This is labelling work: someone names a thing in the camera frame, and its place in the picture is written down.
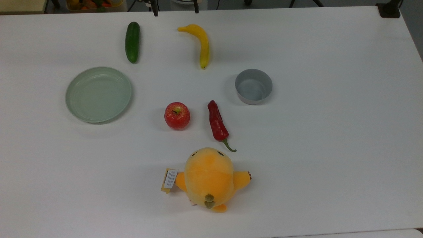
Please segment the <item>apple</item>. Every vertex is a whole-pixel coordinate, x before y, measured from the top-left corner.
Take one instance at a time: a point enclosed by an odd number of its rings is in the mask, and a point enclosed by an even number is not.
[[[187,106],[181,102],[173,102],[166,107],[166,124],[174,129],[184,129],[190,122],[191,114]]]

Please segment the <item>banana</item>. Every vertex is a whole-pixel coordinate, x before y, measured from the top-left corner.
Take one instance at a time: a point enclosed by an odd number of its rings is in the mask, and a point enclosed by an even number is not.
[[[190,24],[184,27],[178,27],[178,31],[188,32],[196,36],[201,43],[200,51],[200,66],[205,69],[209,64],[209,39],[207,38],[206,31],[196,24]]]

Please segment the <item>plate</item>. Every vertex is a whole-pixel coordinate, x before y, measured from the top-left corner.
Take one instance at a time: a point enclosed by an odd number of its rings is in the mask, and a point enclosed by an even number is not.
[[[66,106],[84,122],[99,123],[118,116],[132,94],[129,79],[109,67],[96,67],[80,73],[66,90]]]

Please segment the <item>price tag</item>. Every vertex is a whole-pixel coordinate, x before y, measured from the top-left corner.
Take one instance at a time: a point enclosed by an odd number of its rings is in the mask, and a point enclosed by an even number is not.
[[[175,179],[177,175],[178,175],[177,169],[169,169],[169,168],[166,169],[165,178],[163,179],[163,184],[161,189],[162,191],[165,191],[166,194],[169,194],[170,189],[175,184]]]

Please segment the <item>red chili pepper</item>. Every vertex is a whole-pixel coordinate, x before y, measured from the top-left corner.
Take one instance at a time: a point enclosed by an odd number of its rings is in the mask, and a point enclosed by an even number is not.
[[[229,133],[226,130],[225,125],[223,124],[223,120],[222,117],[220,115],[219,112],[219,108],[217,107],[217,104],[215,101],[210,101],[209,104],[207,105],[207,108],[209,109],[210,112],[210,126],[211,126],[211,131],[213,132],[213,137],[220,142],[223,142],[226,147],[232,151],[232,152],[236,152],[236,149],[231,149],[228,145],[228,136]]]

